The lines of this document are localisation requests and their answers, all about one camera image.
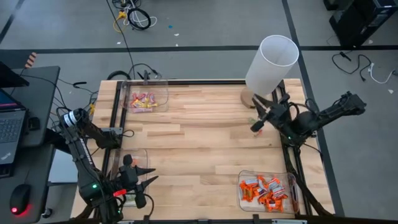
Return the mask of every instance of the black metal frame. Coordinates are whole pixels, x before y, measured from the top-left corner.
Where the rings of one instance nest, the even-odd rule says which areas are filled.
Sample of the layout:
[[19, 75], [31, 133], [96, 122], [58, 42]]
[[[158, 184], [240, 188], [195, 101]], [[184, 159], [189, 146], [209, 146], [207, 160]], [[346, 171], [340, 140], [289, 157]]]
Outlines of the black metal frame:
[[[120, 95], [121, 95], [121, 86], [122, 86], [123, 81], [118, 81], [118, 84], [116, 85], [116, 92], [114, 96], [114, 102], [113, 102], [113, 109], [112, 109], [112, 114], [111, 114], [111, 121], [109, 124], [109, 127], [113, 128], [115, 126], [116, 122], [116, 115], [118, 113], [118, 108], [119, 108], [119, 101], [120, 101]], [[245, 85], [245, 81], [243, 79], [238, 79], [238, 80], [168, 80], [169, 85]], [[282, 81], [279, 84], [279, 89], [281, 94], [285, 94], [285, 85], [284, 82]], [[272, 97], [274, 101], [278, 101], [277, 97], [277, 91], [274, 90], [272, 92]], [[127, 109], [123, 108], [122, 113], [121, 113], [121, 119], [120, 119], [120, 128], [124, 128], [124, 124], [126, 122], [126, 115], [127, 115]], [[287, 159], [289, 158], [289, 147], [286, 146], [285, 144], [282, 144], [282, 149], [284, 152], [284, 159], [285, 159], [285, 165], [287, 164]], [[110, 156], [110, 151], [106, 150], [104, 154], [104, 162], [102, 166], [102, 171], [104, 174], [107, 173], [108, 171], [108, 165], [109, 165], [109, 156]], [[303, 167], [302, 167], [302, 162], [300, 158], [300, 153], [298, 150], [294, 149], [294, 157], [295, 157], [295, 163], [296, 163], [296, 169], [299, 178], [305, 183], [305, 177], [304, 177], [304, 172], [303, 172]], [[303, 195], [303, 201], [305, 205], [305, 211], [307, 215], [312, 215], [312, 209], [311, 205], [306, 199], [306, 197]], [[151, 221], [151, 223], [167, 223], [167, 222], [174, 222], [174, 223], [186, 223], [186, 222], [199, 222], [198, 220], [155, 220]], [[217, 222], [224, 222], [224, 223], [253, 223], [253, 219], [246, 219], [246, 220], [217, 220]]]

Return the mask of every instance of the laptop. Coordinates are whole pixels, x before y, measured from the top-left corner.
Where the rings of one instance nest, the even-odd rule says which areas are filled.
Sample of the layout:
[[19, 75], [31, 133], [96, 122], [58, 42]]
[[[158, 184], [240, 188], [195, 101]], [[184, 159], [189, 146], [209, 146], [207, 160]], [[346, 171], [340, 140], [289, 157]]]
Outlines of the laptop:
[[0, 89], [0, 165], [14, 162], [26, 116], [26, 108]]

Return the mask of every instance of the red light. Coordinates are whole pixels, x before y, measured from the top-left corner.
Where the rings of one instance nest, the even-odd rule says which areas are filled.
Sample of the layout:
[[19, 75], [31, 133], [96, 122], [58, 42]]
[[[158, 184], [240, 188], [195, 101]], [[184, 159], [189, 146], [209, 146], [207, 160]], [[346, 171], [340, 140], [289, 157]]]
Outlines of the red light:
[[126, 193], [127, 193], [127, 190], [126, 190], [126, 189], [118, 190], [117, 192], [113, 193], [113, 197], [117, 197], [117, 196], [119, 196], [119, 195], [124, 195], [124, 194], [126, 194]]

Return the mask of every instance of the laptop keyboard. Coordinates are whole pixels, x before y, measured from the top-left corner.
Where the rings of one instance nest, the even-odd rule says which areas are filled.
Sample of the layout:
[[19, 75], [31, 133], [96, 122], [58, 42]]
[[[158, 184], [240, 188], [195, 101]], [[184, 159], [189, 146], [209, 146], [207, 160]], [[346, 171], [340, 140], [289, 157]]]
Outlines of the laptop keyboard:
[[0, 119], [0, 143], [18, 141], [22, 118]]

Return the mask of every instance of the white cable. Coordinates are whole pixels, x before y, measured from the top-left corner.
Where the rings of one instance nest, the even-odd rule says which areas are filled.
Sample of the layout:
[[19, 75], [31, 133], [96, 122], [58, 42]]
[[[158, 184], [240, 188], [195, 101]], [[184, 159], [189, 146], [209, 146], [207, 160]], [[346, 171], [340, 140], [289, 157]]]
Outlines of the white cable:
[[[132, 0], [130, 0], [130, 2], [131, 2], [131, 5], [132, 5], [133, 9], [135, 9], [137, 6], [133, 3]], [[152, 18], [155, 20], [155, 22], [154, 22], [153, 24], [151, 24], [149, 27], [153, 27], [154, 25], [156, 25], [157, 18], [154, 17], [154, 16], [150, 16], [149, 19], [152, 19]], [[148, 21], [148, 19], [140, 20], [140, 19], [138, 18], [138, 15], [137, 15], [137, 12], [136, 12], [136, 11], [132, 12], [132, 20], [133, 20], [134, 22], [138, 22], [138, 24], [139, 24], [141, 27], [144, 27], [144, 25], [142, 25], [141, 22]]]
[[373, 66], [374, 66], [374, 63], [371, 63], [371, 67], [368, 68], [368, 72], [371, 74], [371, 78], [372, 78], [375, 82], [377, 82], [378, 84], [386, 84], [386, 83], [388, 82], [388, 80], [390, 80], [391, 75], [395, 72], [395, 69], [394, 69], [393, 71], [390, 72], [390, 75], [387, 77], [387, 79], [386, 79], [384, 82], [380, 82], [380, 81], [377, 81], [377, 80], [373, 77]]

